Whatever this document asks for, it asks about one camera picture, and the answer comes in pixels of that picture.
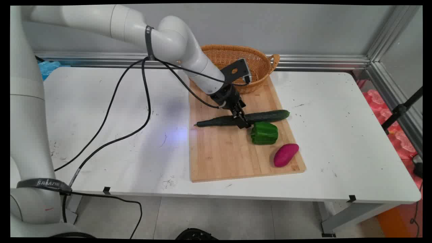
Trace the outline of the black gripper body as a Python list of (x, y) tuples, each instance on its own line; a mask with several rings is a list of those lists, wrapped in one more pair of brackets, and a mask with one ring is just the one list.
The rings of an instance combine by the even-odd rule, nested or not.
[(210, 95), (210, 98), (218, 104), (219, 108), (232, 110), (237, 108), (237, 102), (242, 98), (233, 85), (223, 85), (217, 92)]

